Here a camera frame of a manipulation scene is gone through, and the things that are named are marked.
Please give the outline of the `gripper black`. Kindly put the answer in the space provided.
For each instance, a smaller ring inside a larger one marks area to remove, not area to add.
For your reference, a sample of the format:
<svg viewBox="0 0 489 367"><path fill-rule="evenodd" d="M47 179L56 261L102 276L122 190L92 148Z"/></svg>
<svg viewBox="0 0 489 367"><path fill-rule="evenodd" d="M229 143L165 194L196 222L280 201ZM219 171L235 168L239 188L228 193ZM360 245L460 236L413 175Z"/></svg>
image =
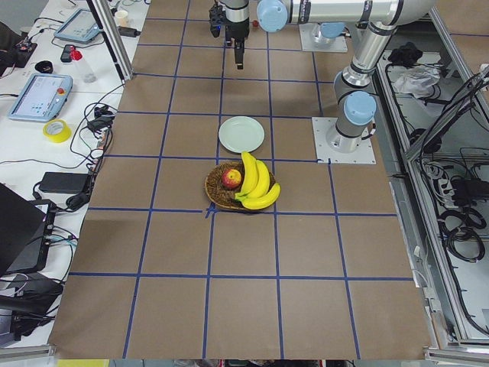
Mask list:
<svg viewBox="0 0 489 367"><path fill-rule="evenodd" d="M245 39L249 35L249 1L224 0L227 26L234 41L235 66L244 69Z"/></svg>

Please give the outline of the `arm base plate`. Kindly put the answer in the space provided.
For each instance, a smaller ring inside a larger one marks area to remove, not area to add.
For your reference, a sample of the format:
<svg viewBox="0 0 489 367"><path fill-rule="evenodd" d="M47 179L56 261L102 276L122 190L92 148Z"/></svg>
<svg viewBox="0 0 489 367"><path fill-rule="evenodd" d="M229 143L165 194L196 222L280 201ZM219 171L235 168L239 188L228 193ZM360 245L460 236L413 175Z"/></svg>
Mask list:
<svg viewBox="0 0 489 367"><path fill-rule="evenodd" d="M300 25L302 51L346 53L344 22L308 23Z"/></svg>
<svg viewBox="0 0 489 367"><path fill-rule="evenodd" d="M337 118L312 118L316 160L324 164L376 164L365 128L361 137L346 138L336 129Z"/></svg>

